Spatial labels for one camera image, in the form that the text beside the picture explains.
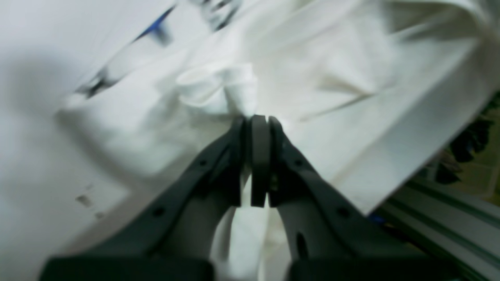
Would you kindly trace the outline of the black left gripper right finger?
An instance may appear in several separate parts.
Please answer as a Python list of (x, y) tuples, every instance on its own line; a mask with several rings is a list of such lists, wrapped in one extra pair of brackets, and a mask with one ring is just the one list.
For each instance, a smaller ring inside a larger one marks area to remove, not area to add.
[(251, 205), (276, 208), (292, 263), (288, 281), (457, 281), (449, 260), (388, 235), (327, 183), (275, 117), (250, 119)]

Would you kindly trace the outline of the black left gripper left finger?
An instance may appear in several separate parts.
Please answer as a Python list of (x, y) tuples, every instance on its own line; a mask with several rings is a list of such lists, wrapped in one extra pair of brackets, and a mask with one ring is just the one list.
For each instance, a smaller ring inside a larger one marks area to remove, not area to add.
[(245, 125), (235, 119), (123, 229), (80, 254), (50, 259), (40, 280), (213, 281), (216, 228), (241, 205)]

